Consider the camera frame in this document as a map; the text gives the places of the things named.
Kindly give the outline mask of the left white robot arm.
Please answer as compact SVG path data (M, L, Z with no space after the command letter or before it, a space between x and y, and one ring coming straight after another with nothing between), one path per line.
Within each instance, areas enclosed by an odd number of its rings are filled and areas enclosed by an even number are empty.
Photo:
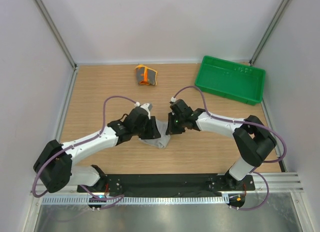
M49 193L58 192L66 185L85 185L95 192L102 191L107 181L102 170L96 165L78 167L77 164L101 150L130 141L134 136L160 138L151 109L151 104L145 103L133 108L124 121L111 121L101 131L63 144L57 140L48 142L33 166L36 179L41 180Z

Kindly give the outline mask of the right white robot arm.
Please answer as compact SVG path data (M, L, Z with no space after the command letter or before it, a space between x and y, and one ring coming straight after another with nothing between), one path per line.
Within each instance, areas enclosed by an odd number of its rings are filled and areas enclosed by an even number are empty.
M240 158L225 173L225 184L236 190L242 186L245 176L259 167L275 148L277 142L262 122L254 115L235 120L208 114L205 109L193 110L184 100L171 98L166 135L182 134L189 130L213 132L233 138Z

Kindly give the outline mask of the grey orange towel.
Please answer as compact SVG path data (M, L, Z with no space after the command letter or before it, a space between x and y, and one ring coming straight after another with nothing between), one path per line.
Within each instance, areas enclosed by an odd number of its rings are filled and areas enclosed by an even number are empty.
M157 85L158 72L146 65L140 64L135 67L135 77L139 85Z

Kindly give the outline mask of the grey panda towel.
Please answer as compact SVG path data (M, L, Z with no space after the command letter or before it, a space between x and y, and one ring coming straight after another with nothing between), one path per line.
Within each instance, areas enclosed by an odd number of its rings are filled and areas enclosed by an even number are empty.
M168 122L156 120L156 125L158 128L158 131L160 132L161 137L157 139L138 139L140 142L143 142L144 144L148 144L154 147L157 147L159 149L165 149L171 139L170 135L166 135L166 130L168 128Z

